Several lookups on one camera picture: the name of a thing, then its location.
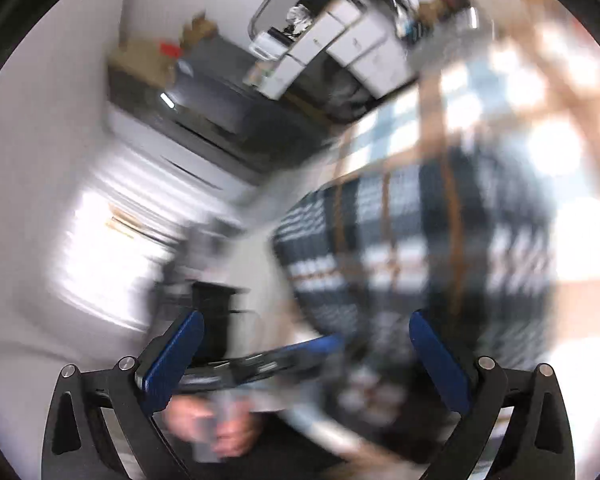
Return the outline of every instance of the red object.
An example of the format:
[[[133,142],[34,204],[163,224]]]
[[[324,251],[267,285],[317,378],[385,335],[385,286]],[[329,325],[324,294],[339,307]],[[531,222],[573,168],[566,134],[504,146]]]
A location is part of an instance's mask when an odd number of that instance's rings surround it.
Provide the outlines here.
[[[173,43],[164,43],[160,42],[160,54],[164,54],[165,56],[179,58],[182,56],[182,49]]]

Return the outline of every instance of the metal screw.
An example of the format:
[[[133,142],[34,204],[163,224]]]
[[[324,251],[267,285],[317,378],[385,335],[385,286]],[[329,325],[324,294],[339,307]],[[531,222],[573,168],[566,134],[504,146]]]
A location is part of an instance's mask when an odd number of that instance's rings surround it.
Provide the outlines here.
[[[67,378],[67,377],[71,377],[74,374],[74,372],[75,372],[75,366],[67,365],[60,371],[60,374],[62,375],[62,377]]]
[[[118,361],[118,368],[121,370],[129,370],[129,368],[133,368],[136,364],[136,360],[132,357],[123,357]]]
[[[551,377],[554,374],[554,369],[547,364],[541,364],[539,369],[540,373],[545,377]]]
[[[484,368],[485,370],[493,370],[495,368],[496,361],[485,355],[478,359],[478,364],[480,365],[480,368]]]

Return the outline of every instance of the human hand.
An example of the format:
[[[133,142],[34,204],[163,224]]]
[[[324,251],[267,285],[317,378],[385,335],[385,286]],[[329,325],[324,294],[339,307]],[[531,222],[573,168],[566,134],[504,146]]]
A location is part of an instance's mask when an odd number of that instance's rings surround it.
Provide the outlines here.
[[[232,418],[218,424],[217,441],[214,451],[218,456],[240,456],[251,449],[260,428],[255,416],[250,413],[250,404],[240,400],[233,406]],[[213,417],[211,404],[206,400],[191,396],[174,396],[164,413],[165,422],[171,433],[188,442],[203,442],[201,418]]]

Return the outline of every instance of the black pants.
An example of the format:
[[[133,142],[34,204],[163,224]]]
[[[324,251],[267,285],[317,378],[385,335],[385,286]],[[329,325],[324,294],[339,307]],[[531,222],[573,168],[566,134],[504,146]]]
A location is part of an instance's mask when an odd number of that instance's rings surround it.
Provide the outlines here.
[[[277,415],[264,413],[262,433],[245,455],[221,463],[197,463],[189,444],[174,450],[196,480],[313,480],[342,459],[293,430]]]

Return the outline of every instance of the drawer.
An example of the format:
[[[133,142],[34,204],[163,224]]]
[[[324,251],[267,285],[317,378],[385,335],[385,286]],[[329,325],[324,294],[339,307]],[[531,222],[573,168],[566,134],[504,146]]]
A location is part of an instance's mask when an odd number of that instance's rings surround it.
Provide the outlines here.
[[[302,64],[308,64],[322,49],[337,38],[344,25],[333,16],[325,13],[291,47],[289,54]]]
[[[280,96],[289,88],[289,85],[302,70],[304,70],[303,64],[298,63],[290,56],[283,57],[273,73],[260,86],[260,92],[269,99],[280,99]]]
[[[349,0],[335,0],[329,5],[327,12],[345,27],[349,27],[362,16],[362,12]]]
[[[388,94],[414,76],[404,49],[393,38],[357,60],[349,69],[376,98]]]
[[[376,44],[382,43],[386,35],[376,23],[377,19],[377,16],[364,16],[334,41],[327,52],[342,66],[347,66]]]

